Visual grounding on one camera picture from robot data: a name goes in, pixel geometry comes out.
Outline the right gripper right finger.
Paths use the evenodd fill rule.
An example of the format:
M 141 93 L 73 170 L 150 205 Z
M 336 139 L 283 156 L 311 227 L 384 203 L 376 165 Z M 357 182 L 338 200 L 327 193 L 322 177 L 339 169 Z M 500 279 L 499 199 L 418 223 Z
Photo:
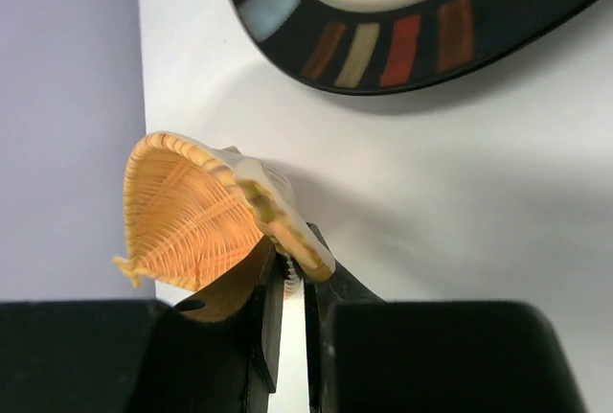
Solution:
M 339 264 L 306 283 L 313 412 L 534 412 L 534 316 L 510 302 L 387 302 Z

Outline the dark striped rim ceramic plate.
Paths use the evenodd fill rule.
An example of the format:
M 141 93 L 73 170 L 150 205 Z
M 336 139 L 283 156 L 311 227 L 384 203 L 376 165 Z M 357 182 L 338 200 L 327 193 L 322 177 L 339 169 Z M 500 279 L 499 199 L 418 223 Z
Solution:
M 505 57 L 597 0 L 231 0 L 292 79 L 352 96 L 412 91 Z

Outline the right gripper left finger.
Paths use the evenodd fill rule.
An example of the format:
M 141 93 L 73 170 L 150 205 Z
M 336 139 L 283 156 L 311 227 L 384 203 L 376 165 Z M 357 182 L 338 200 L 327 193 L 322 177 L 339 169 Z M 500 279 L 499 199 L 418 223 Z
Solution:
M 164 316 L 158 411 L 267 411 L 276 390 L 282 311 L 283 271 L 272 241 L 261 240 Z

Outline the orange fish-shaped woven basket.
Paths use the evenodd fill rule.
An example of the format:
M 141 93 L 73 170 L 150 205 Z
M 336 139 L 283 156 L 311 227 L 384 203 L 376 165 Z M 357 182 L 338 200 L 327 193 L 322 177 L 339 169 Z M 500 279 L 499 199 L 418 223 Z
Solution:
M 126 257 L 134 287 L 150 278 L 198 291 L 269 241 L 287 263 L 284 292 L 301 275 L 323 282 L 335 259 L 298 212 L 290 181 L 235 147 L 210 148 L 170 132 L 143 137 L 123 183 Z

